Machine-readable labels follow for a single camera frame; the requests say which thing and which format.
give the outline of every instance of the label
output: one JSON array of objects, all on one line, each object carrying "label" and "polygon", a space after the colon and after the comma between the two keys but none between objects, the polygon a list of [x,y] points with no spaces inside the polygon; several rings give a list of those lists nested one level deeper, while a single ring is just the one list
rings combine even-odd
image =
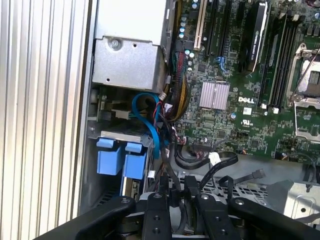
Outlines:
[{"label": "label", "polygon": [[251,115],[252,108],[251,107],[244,107],[243,108],[243,115]]},{"label": "label", "polygon": [[253,123],[251,123],[250,120],[246,120],[246,119],[242,120],[241,124],[244,126],[253,126],[254,125]]},{"label": "label", "polygon": [[238,102],[240,103],[248,103],[248,104],[255,104],[255,100],[253,98],[247,98],[240,96],[238,99]]}]

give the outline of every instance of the sheet metal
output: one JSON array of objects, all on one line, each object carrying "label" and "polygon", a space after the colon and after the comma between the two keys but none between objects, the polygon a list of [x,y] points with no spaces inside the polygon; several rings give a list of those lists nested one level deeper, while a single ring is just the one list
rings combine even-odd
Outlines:
[{"label": "sheet metal", "polygon": [[33,239],[72,217],[88,7],[1,1],[2,240]]}]

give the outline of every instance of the heatsink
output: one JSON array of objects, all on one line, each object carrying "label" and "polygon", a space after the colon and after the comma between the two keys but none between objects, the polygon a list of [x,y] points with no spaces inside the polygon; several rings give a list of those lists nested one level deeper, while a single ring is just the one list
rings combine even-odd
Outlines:
[{"label": "heatsink", "polygon": [[230,85],[226,82],[204,82],[199,106],[203,109],[226,110]]}]

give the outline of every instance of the green circuit board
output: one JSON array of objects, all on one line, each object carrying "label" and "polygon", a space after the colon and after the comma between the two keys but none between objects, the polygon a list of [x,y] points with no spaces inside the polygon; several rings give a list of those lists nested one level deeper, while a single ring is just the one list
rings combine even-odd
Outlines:
[{"label": "green circuit board", "polygon": [[[187,137],[187,144],[194,143],[204,146],[212,144],[221,139],[233,139],[245,150],[245,154],[258,157],[271,157],[280,160],[308,163],[303,157],[281,157],[291,153],[304,153],[320,164],[320,144],[311,142],[303,137],[296,136],[297,125],[304,128],[313,136],[320,134],[320,110],[312,108],[297,108],[296,118],[293,107],[285,103],[280,113],[274,114],[271,109],[262,109],[258,106],[258,100],[262,102],[269,98],[268,94],[261,94],[261,82],[266,64],[268,46],[268,28],[272,26],[272,20],[281,11],[292,10],[294,13],[303,14],[305,20],[299,25],[296,33],[294,49],[301,43],[305,43],[308,49],[317,49],[320,46],[320,37],[307,34],[308,28],[320,27],[320,20],[314,21],[313,16],[317,9],[309,7],[304,1],[295,5],[284,4],[282,1],[272,1],[268,13],[267,29],[264,33],[264,46],[261,48],[260,63],[255,71],[249,75],[238,72],[238,57],[245,27],[246,14],[254,1],[245,2],[243,22],[237,26],[236,18],[240,1],[233,1],[229,19],[229,31],[227,36],[226,64],[228,73],[224,74],[214,57],[205,55],[205,47],[200,51],[193,51],[194,57],[188,58],[189,64],[187,79],[190,86],[190,102],[187,111],[177,123],[177,131],[181,136]],[[192,41],[198,19],[190,18],[192,1],[184,0],[182,17],[186,18],[184,41]],[[224,15],[224,1],[219,2],[216,14],[216,38],[218,40]],[[205,16],[204,32],[209,27],[210,9]],[[274,72],[268,72],[268,85],[272,85]],[[203,109],[199,106],[203,82],[213,83],[222,81],[230,84],[227,105],[225,110]],[[226,143],[221,150],[235,151],[236,146]]]}]

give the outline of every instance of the hole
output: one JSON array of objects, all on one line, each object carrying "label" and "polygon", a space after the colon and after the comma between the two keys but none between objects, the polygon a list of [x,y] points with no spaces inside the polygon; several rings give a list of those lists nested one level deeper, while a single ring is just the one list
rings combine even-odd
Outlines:
[{"label": "hole", "polygon": [[160,229],[159,228],[154,228],[153,230],[152,230],[152,232],[154,233],[154,234],[159,234],[160,233]]},{"label": "hole", "polygon": [[221,229],[221,234],[222,234],[222,235],[227,235],[228,233],[227,233],[227,231],[226,231],[226,230]]}]

